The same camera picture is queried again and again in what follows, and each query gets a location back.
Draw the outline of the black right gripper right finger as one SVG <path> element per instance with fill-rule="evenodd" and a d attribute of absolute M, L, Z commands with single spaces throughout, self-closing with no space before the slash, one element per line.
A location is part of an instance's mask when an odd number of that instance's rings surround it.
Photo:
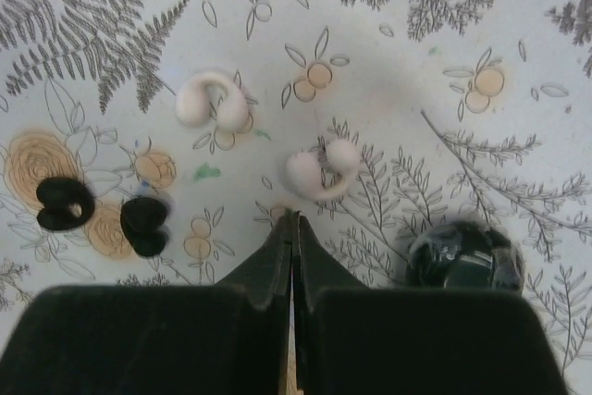
<path fill-rule="evenodd" d="M 296 376 L 306 394 L 563 394 L 535 311 L 508 291 L 371 289 L 293 218 Z"/>

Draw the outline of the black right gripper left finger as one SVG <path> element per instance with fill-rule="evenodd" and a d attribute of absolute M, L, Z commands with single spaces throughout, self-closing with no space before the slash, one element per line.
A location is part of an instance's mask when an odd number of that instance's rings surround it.
<path fill-rule="evenodd" d="M 282 394 L 292 216 L 212 286 L 58 286 L 1 358 L 5 394 Z"/>

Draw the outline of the white earbud with blue light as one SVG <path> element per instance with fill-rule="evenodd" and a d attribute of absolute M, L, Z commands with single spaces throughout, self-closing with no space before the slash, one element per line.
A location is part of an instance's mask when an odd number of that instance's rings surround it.
<path fill-rule="evenodd" d="M 211 117 L 220 130 L 236 133 L 249 120 L 249 106 L 241 88 L 219 70 L 200 71 L 179 88 L 176 118 L 188 128 L 204 125 Z"/>

